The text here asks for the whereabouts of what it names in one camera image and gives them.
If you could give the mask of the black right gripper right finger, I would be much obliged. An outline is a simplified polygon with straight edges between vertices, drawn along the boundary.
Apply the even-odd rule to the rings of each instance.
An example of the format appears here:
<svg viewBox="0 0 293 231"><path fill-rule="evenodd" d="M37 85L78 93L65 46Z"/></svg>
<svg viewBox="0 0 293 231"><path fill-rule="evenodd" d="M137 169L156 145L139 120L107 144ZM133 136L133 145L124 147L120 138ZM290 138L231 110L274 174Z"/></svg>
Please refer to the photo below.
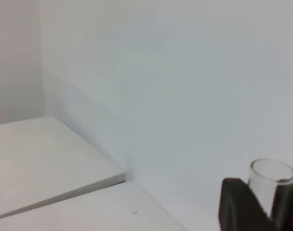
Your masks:
<svg viewBox="0 0 293 231"><path fill-rule="evenodd" d="M278 231L293 231L293 183L276 187L271 219Z"/></svg>

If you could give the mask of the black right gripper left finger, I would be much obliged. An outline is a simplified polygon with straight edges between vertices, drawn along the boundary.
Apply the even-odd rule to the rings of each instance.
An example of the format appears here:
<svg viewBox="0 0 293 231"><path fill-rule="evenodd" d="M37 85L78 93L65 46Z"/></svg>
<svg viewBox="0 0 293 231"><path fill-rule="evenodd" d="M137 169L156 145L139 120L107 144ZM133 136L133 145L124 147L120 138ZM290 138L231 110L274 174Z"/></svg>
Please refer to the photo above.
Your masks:
<svg viewBox="0 0 293 231"><path fill-rule="evenodd" d="M238 178L222 181L218 220L221 231L275 231L249 186Z"/></svg>

